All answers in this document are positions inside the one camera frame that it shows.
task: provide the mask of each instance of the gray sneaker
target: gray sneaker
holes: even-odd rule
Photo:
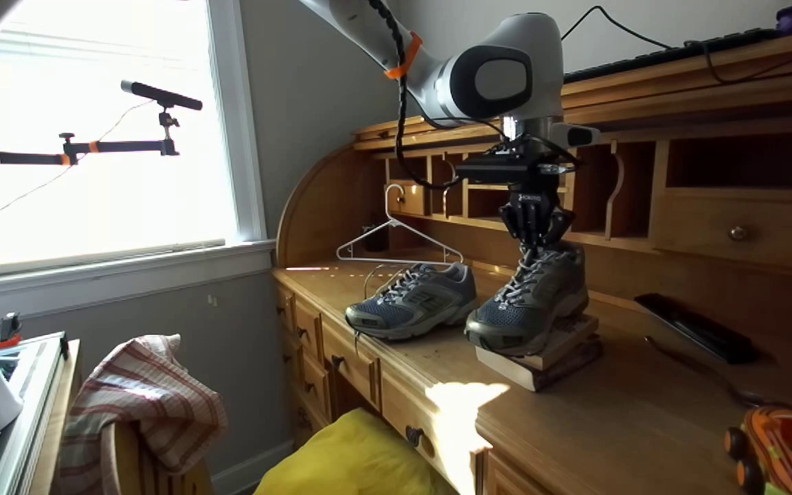
[[[354,331],[378,340],[407,340],[432,331],[437,323],[459,323],[475,307],[469,265],[433,270],[415,264],[396,274],[374,297],[344,311]]]
[[[560,318],[589,305],[583,249],[558,243],[527,249],[512,279],[465,323],[465,336],[488,352],[519,358],[541,352]]]

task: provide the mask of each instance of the window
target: window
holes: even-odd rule
[[[245,114],[220,113],[224,89],[245,92],[234,88],[234,76],[245,76],[238,65],[215,63],[211,44],[241,58],[234,23],[208,29],[211,15],[235,22],[238,33],[238,15],[222,8],[235,0],[26,0],[13,8],[0,29],[0,150],[57,153],[61,132],[77,142],[164,138],[162,107],[121,89],[123,78],[201,99],[202,109],[167,109],[178,121],[171,127],[178,155],[0,164],[0,272],[264,237],[257,180],[241,171],[256,161],[238,155],[250,153],[238,147],[248,138],[222,135],[253,132]],[[241,210],[250,202],[253,217],[235,217],[234,199]]]

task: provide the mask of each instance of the drawer knob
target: drawer knob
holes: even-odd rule
[[[732,241],[748,241],[748,239],[754,237],[754,231],[751,231],[748,224],[732,224],[732,227],[725,231],[725,237],[729,237]]]
[[[424,428],[403,425],[403,440],[407,440],[407,446],[417,447],[417,446],[420,446],[420,437],[424,437]]]

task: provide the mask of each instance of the yellow cushion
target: yellow cushion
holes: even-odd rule
[[[389,425],[348,408],[264,473],[256,495],[450,495]]]

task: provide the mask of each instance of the window sill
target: window sill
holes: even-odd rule
[[[3,312],[51,312],[266,272],[271,239],[0,278]]]

